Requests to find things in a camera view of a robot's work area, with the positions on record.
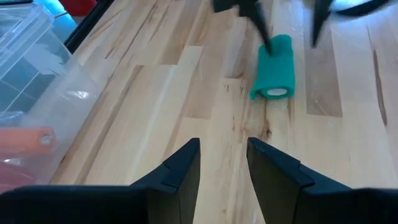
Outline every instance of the wooden table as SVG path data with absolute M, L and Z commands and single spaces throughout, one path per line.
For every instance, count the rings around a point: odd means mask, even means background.
M 236 10 L 115 1 L 75 54 L 103 93 L 53 183 L 131 184 L 199 137 L 195 223 L 263 223 L 255 136 L 351 187 L 398 187 L 398 6 L 331 21 L 317 49 L 301 1 L 264 8 L 273 35 L 293 38 L 291 99 L 249 100 L 261 41 Z

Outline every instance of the teal cohesive bandage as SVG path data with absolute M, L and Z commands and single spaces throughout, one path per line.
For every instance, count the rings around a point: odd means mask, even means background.
M 290 97 L 294 93 L 294 58 L 292 38 L 288 35 L 277 35 L 271 38 L 272 55 L 264 46 L 259 47 L 257 77 L 250 99 L 258 94 L 276 100 Z

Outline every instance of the wood grain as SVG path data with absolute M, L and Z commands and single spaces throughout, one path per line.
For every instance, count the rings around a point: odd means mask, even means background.
M 292 37 L 295 95 L 249 100 L 257 31 L 209 0 L 115 1 L 76 57 L 102 90 L 54 184 L 127 185 L 201 141 L 195 223 L 264 223 L 245 157 L 257 137 L 350 187 L 398 187 L 398 6 L 332 20 L 310 48 L 301 1 L 263 0 Z

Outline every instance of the green roll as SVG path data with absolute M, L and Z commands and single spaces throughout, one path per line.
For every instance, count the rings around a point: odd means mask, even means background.
M 277 35 L 271 38 L 272 55 L 264 46 L 259 47 L 257 76 L 250 99 L 258 94 L 270 100 L 290 97 L 294 94 L 294 57 L 292 38 L 289 35 Z

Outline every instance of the clear plastic container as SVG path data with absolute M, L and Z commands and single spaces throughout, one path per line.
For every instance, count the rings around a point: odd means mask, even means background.
M 47 184 L 99 90 L 41 4 L 0 6 L 0 192 Z

